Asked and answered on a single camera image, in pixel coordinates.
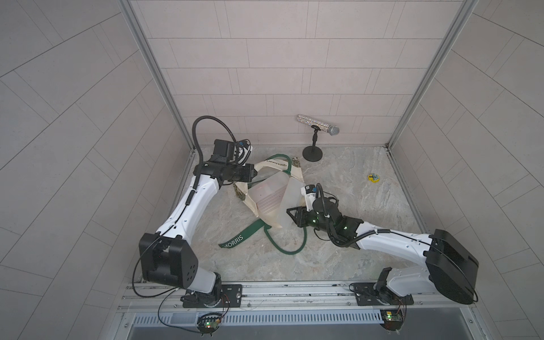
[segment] sparkly microphone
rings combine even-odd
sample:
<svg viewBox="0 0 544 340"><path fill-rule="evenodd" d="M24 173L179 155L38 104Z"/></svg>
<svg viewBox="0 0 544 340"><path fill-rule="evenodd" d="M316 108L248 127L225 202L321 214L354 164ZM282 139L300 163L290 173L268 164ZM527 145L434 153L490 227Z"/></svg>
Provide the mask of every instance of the sparkly microphone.
<svg viewBox="0 0 544 340"><path fill-rule="evenodd" d="M334 136L334 135L337 135L338 133L340 133L340 129L338 128L338 126L323 123L323 122L321 122L321 121L319 121L317 119L311 118L311 117L298 115L296 120L298 120L299 122L301 122L303 124L309 125L309 126L316 125L321 129L321 131L325 131L331 136Z"/></svg>

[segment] white wall tile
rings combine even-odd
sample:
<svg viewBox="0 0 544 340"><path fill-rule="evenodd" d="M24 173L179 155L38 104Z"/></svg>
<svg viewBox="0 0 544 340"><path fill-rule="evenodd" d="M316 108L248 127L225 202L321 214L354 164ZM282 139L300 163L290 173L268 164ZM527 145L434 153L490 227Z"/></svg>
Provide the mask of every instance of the white wall tile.
<svg viewBox="0 0 544 340"><path fill-rule="evenodd" d="M494 263L499 273L503 274L519 268L525 268L530 265L540 263L540 261L531 249L525 249L510 256L498 259Z"/></svg>
<svg viewBox="0 0 544 340"><path fill-rule="evenodd" d="M393 2L320 2L316 38L383 38Z"/></svg>
<svg viewBox="0 0 544 340"><path fill-rule="evenodd" d="M112 233L111 231L107 230L106 228L92 220L89 221L84 232L96 239L99 239L100 241L106 243L109 246L113 246L115 240L117 239L116 234Z"/></svg>
<svg viewBox="0 0 544 340"><path fill-rule="evenodd" d="M365 116L358 132L392 133L395 130L398 121L398 117Z"/></svg>
<svg viewBox="0 0 544 340"><path fill-rule="evenodd" d="M113 67L96 34L86 30L22 65L17 73L62 113Z"/></svg>
<svg viewBox="0 0 544 340"><path fill-rule="evenodd" d="M432 80L420 104L439 128L444 127L460 105L436 79Z"/></svg>
<svg viewBox="0 0 544 340"><path fill-rule="evenodd" d="M450 226L447 226L446 231L452 235L456 235L470 226L471 225L468 223L467 218L463 216L461 219L452 223Z"/></svg>
<svg viewBox="0 0 544 340"><path fill-rule="evenodd" d="M63 41L34 0L17 0L17 2L53 46Z"/></svg>
<svg viewBox="0 0 544 340"><path fill-rule="evenodd" d="M0 289L0 328L2 338L17 340L41 296Z"/></svg>
<svg viewBox="0 0 544 340"><path fill-rule="evenodd" d="M371 69L312 69L312 94L364 94Z"/></svg>
<svg viewBox="0 0 544 340"><path fill-rule="evenodd" d="M508 189L495 196L495 201L499 206L504 207L516 198L528 193L534 188L538 187L540 183L535 180L531 174L528 174L524 178L520 179L516 183L512 184Z"/></svg>
<svg viewBox="0 0 544 340"><path fill-rule="evenodd" d="M0 75L8 73L52 47L32 19L15 1L2 2L0 32L2 32Z"/></svg>
<svg viewBox="0 0 544 340"><path fill-rule="evenodd" d="M266 95L212 95L217 117L266 116Z"/></svg>
<svg viewBox="0 0 544 340"><path fill-rule="evenodd" d="M412 192L419 185L419 179L417 178L416 172L413 170L412 165L408 161L408 158L406 157L402 147L400 147L400 144L396 143L393 146L393 149L391 149L391 153L400 167L409 192Z"/></svg>
<svg viewBox="0 0 544 340"><path fill-rule="evenodd" d="M35 339L43 334L66 338L110 249L82 234L19 339Z"/></svg>
<svg viewBox="0 0 544 340"><path fill-rule="evenodd" d="M44 295L52 279L0 265L0 289L12 292Z"/></svg>
<svg viewBox="0 0 544 340"><path fill-rule="evenodd" d="M108 36L104 32L104 29L102 28L102 26L96 25L92 27L91 29L96 34L97 38L100 40L102 47L104 47L104 50L106 50L106 53L108 53L108 56L112 60L113 64L115 66L119 65L121 63L121 58L119 58L119 55L113 48L112 42L109 41Z"/></svg>
<svg viewBox="0 0 544 340"><path fill-rule="evenodd" d="M448 139L492 196L528 174L470 112L459 119Z"/></svg>
<svg viewBox="0 0 544 340"><path fill-rule="evenodd" d="M109 309L83 305L67 340L96 340Z"/></svg>
<svg viewBox="0 0 544 340"><path fill-rule="evenodd" d="M492 260L528 248L520 233L469 167L464 168L457 177L448 183L448 189Z"/></svg>
<svg viewBox="0 0 544 340"><path fill-rule="evenodd" d="M111 295L117 293L134 254L132 251L127 251L127 249L137 249L138 240L142 233L144 233L150 219L151 215L147 211L139 204L134 205L115 245L92 286L93 289Z"/></svg>
<svg viewBox="0 0 544 340"><path fill-rule="evenodd" d="M446 172L444 176L442 176L442 180L444 181L445 184L448 184L467 166L468 165L465 162L465 160L461 158L459 162L457 162L451 169L449 169L448 172Z"/></svg>
<svg viewBox="0 0 544 340"><path fill-rule="evenodd" d="M115 170L121 171L150 123L133 100L96 143L94 149Z"/></svg>
<svg viewBox="0 0 544 340"><path fill-rule="evenodd" d="M147 129L140 141L153 160L156 160L159 157L160 152L174 128L176 128L174 118L168 110L168 107L165 106L153 123L151 123L151 126Z"/></svg>
<svg viewBox="0 0 544 340"><path fill-rule="evenodd" d="M179 95L232 94L227 69L168 69L168 75Z"/></svg>
<svg viewBox="0 0 544 340"><path fill-rule="evenodd" d="M305 38L308 3L227 1L232 38Z"/></svg>
<svg viewBox="0 0 544 340"><path fill-rule="evenodd" d="M157 60L159 67L165 68L176 68L179 67L170 45L169 39L158 38L158 39L148 39L149 45L151 46L151 51Z"/></svg>
<svg viewBox="0 0 544 340"><path fill-rule="evenodd" d="M248 39L247 53L251 67L325 67L328 46L326 39Z"/></svg>
<svg viewBox="0 0 544 340"><path fill-rule="evenodd" d="M444 229L442 222L440 222L440 219L438 218L438 215L436 214L436 211L432 206L431 201L429 201L429 198L427 197L427 194L425 193L425 190L421 184L412 191L412 197L421 216L423 217L423 222L425 222L427 226L426 229L429 232L433 232L435 229Z"/></svg>
<svg viewBox="0 0 544 340"><path fill-rule="evenodd" d="M393 34L395 34L400 16L404 10L404 5L406 4L405 1L395 1L394 3L395 5L393 7L393 11L391 12L391 16L389 17L389 21L387 22L384 38L392 38Z"/></svg>
<svg viewBox="0 0 544 340"><path fill-rule="evenodd" d="M302 91L302 69L238 69L237 71L242 94L299 94Z"/></svg>
<svg viewBox="0 0 544 340"><path fill-rule="evenodd" d="M137 1L152 38L220 38L213 1Z"/></svg>
<svg viewBox="0 0 544 340"><path fill-rule="evenodd" d="M293 116L246 117L245 124L248 131L259 134L296 133L299 128L299 123Z"/></svg>
<svg viewBox="0 0 544 340"><path fill-rule="evenodd" d="M340 116L385 116L395 95L342 95L337 114Z"/></svg>
<svg viewBox="0 0 544 340"><path fill-rule="evenodd" d="M406 39L403 52L395 67L427 68L440 42L441 39Z"/></svg>
<svg viewBox="0 0 544 340"><path fill-rule="evenodd" d="M423 162L416 174L442 225L449 226L463 217L461 209L430 160Z"/></svg>
<svg viewBox="0 0 544 340"><path fill-rule="evenodd" d="M425 69L381 69L372 93L411 95L424 73Z"/></svg>
<svg viewBox="0 0 544 340"><path fill-rule="evenodd" d="M23 233L101 135L74 105L0 170L2 226Z"/></svg>
<svg viewBox="0 0 544 340"><path fill-rule="evenodd" d="M543 215L542 199L544 199L544 188L540 186L503 207L503 211L529 243L540 261L544 260L544 246L542 242L539 242L543 236L540 227Z"/></svg>
<svg viewBox="0 0 544 340"><path fill-rule="evenodd" d="M210 114L202 95L175 95L174 101L183 117L200 117Z"/></svg>
<svg viewBox="0 0 544 340"><path fill-rule="evenodd" d="M274 95L275 116L326 116L332 95Z"/></svg>
<svg viewBox="0 0 544 340"><path fill-rule="evenodd" d="M92 217L93 221L119 235L150 172L151 168L139 153L133 152Z"/></svg>
<svg viewBox="0 0 544 340"><path fill-rule="evenodd" d="M455 52L448 54L436 79L476 118L484 113L503 90Z"/></svg>
<svg viewBox="0 0 544 340"><path fill-rule="evenodd" d="M429 115L414 135L440 176L444 176L461 159L457 150Z"/></svg>
<svg viewBox="0 0 544 340"><path fill-rule="evenodd" d="M99 154L94 148L89 151L86 157L88 160L91 161L94 165L96 165L100 170L102 170L103 173L106 174L112 181L114 181L117 178L117 175L119 172L108 163L108 161L102 157L101 154Z"/></svg>
<svg viewBox="0 0 544 340"><path fill-rule="evenodd" d="M491 21L518 34L544 44L544 3L539 0L525 0L520 5L514 0L503 0L490 17Z"/></svg>
<svg viewBox="0 0 544 340"><path fill-rule="evenodd" d="M221 38L230 38L231 29L228 26L227 9L224 1L214 1L215 12L217 14L217 22L219 24L219 31Z"/></svg>
<svg viewBox="0 0 544 340"><path fill-rule="evenodd" d="M249 67L245 39L169 39L178 67Z"/></svg>
<svg viewBox="0 0 544 340"><path fill-rule="evenodd" d="M0 168L42 132L48 123L0 82Z"/></svg>
<svg viewBox="0 0 544 340"><path fill-rule="evenodd" d="M306 38L313 39L316 37L317 13L319 2L308 1L308 14L306 19Z"/></svg>
<svg viewBox="0 0 544 340"><path fill-rule="evenodd" d="M495 58L495 60L493 60L491 65L489 65L487 70L485 70L485 74L493 78L524 39L524 37L518 34L514 34L513 37L510 38L508 43L506 43L506 46L504 46L499 55Z"/></svg>
<svg viewBox="0 0 544 340"><path fill-rule="evenodd" d="M157 117L165 104L155 80L149 82L149 84L144 87L140 94L144 98L144 101L147 104L147 107L149 107L149 110L151 110L153 118Z"/></svg>
<svg viewBox="0 0 544 340"><path fill-rule="evenodd" d="M138 45L134 41L123 14L119 13L107 19L100 26L102 26L121 60L127 59L138 50Z"/></svg>
<svg viewBox="0 0 544 340"><path fill-rule="evenodd" d="M460 4L456 1L407 1L393 37L441 39Z"/></svg>
<svg viewBox="0 0 544 340"><path fill-rule="evenodd" d="M544 47L525 39L493 77L527 105L544 115Z"/></svg>
<svg viewBox="0 0 544 340"><path fill-rule="evenodd" d="M471 15L452 49L485 71L513 35L491 21Z"/></svg>
<svg viewBox="0 0 544 340"><path fill-rule="evenodd" d="M15 71L11 71L1 77L0 82L9 87L11 91L36 111L48 124L51 124L59 116Z"/></svg>
<svg viewBox="0 0 544 340"><path fill-rule="evenodd" d="M8 251L19 239L18 234L8 231L4 228L0 228L0 261L6 256Z"/></svg>
<svg viewBox="0 0 544 340"><path fill-rule="evenodd" d="M141 51L138 51L132 55L132 59L136 63L138 70L140 70L141 76L144 78L145 82L148 83L153 79L153 75L149 69L149 66L144 60L144 56L141 54Z"/></svg>
<svg viewBox="0 0 544 340"><path fill-rule="evenodd" d="M84 159L2 264L55 277L111 185L100 169Z"/></svg>
<svg viewBox="0 0 544 340"><path fill-rule="evenodd" d="M524 336L537 335L531 322L528 319L495 322L502 336Z"/></svg>
<svg viewBox="0 0 544 340"><path fill-rule="evenodd" d="M108 0L35 0L60 36L66 40L119 13L117 4Z"/></svg>
<svg viewBox="0 0 544 340"><path fill-rule="evenodd" d="M144 86L136 63L129 58L94 85L77 105L105 132Z"/></svg>
<svg viewBox="0 0 544 340"><path fill-rule="evenodd" d="M141 195L154 206L156 206L159 201L160 194L163 191L175 160L176 159L172 157L168 149L163 148L163 151L155 162L153 170L151 170L151 173L145 182L144 188L141 190Z"/></svg>
<svg viewBox="0 0 544 340"><path fill-rule="evenodd" d="M539 314L539 310L543 296L538 287L544 280L544 267L539 263L503 274L503 277L516 299L520 302L537 334L542 337L544 335L544 326L542 325L542 316ZM528 292L535 292L536 296L529 296Z"/></svg>
<svg viewBox="0 0 544 340"><path fill-rule="evenodd" d="M403 39L330 41L327 67L395 67L405 43Z"/></svg>
<svg viewBox="0 0 544 340"><path fill-rule="evenodd" d="M493 265L486 249L480 242L482 237L478 237L472 228L466 228L455 238L478 260L478 279L476 280L476 290L480 299L483 301L493 321L515 320L526 318L520 305L510 292L510 289L503 278Z"/></svg>

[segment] gray stone floor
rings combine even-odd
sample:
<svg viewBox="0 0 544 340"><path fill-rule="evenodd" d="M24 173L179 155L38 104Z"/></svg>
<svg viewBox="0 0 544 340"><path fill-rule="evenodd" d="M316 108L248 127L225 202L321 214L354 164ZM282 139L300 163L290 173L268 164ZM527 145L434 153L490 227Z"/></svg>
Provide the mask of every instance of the gray stone floor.
<svg viewBox="0 0 544 340"><path fill-rule="evenodd" d="M258 147L249 163L284 153L301 159L305 183L320 182L335 194L343 215L357 217L381 227L419 232L406 197L383 147L323 147L323 159L312 163L302 158L303 147ZM208 159L211 148L203 149ZM378 183L367 176L380 175ZM221 274L224 281L273 280L375 280L384 267L403 268L413 264L383 252L338 248L319 240L308 228L308 241L302 252L291 256L277 251L262 230L231 249L219 248L256 217L234 194L232 186L222 187L212 198L199 222L191 248L199 265ZM273 228L276 242L295 250L302 242L300 228Z"/></svg>

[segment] metal frame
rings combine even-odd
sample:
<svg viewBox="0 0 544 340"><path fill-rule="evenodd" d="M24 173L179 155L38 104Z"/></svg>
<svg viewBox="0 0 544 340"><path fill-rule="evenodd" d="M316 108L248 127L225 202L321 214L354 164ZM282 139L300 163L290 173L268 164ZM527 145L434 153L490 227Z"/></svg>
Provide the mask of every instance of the metal frame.
<svg viewBox="0 0 544 340"><path fill-rule="evenodd" d="M164 77L160 71L157 60L155 59L153 52L151 51L151 47L147 43L147 39L141 29L138 19L136 18L136 14L134 13L130 0L118 0L118 3L119 8L121 9L121 12L123 13L123 16L125 17L125 20L128 24L128 27L131 30L134 39L136 40L136 44L138 44L138 47L140 48L140 51L144 56L144 60L150 68L151 75L153 75L153 78L155 79L157 86L159 87L159 92L162 95L166 106L168 106L170 112L172 112L172 116L174 116L174 120L180 128L183 137L187 141L187 144L189 144L189 148L194 149L195 145L190 137L189 131L183 123L180 111L178 110L176 103L174 102L174 98L172 97L172 94L168 89L166 81L164 80Z"/></svg>
<svg viewBox="0 0 544 340"><path fill-rule="evenodd" d="M446 59L448 52L451 50L455 40L459 36L459 33L467 23L468 18L472 14L472 10L474 6L476 6L477 2L478 0L465 0L461 4L461 7L459 7L459 10L457 11L457 14L455 15L451 25L449 26L448 31L444 36L444 39L442 39L442 42L440 43L440 46L435 53L435 56L429 64L429 67L427 67L427 70L425 71L423 78L419 82L416 91L410 99L410 102L408 103L404 114L400 117L399 123L397 124L395 131L393 131L389 142L387 142L386 144L389 150L398 141L400 134L404 130L406 124L408 124L408 121L412 116L413 112L416 110L419 102L421 101L421 98L423 98L423 95L429 88L429 85L431 84L433 78L438 72L440 66Z"/></svg>

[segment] mounting plate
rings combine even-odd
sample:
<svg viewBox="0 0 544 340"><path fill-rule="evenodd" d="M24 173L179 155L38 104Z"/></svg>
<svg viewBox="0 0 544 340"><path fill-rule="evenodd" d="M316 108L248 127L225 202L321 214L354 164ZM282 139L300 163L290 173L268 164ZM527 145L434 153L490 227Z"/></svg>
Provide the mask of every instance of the mounting plate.
<svg viewBox="0 0 544 340"><path fill-rule="evenodd" d="M222 285L221 294L225 294L227 296L228 301L230 302L230 308L240 307L242 303L242 285ZM214 308L222 307L223 302L219 301L219 303ZM183 308L208 308L208 306L204 305L201 302L184 301Z"/></svg>
<svg viewBox="0 0 544 340"><path fill-rule="evenodd" d="M353 283L352 286L353 286L353 290L355 291L355 299L357 300L357 306L387 306L387 305L384 305L383 302L377 299L374 293L375 291L374 291L373 282L358 282L358 283ZM412 295L401 296L399 297L399 299L405 305L413 305Z"/></svg>

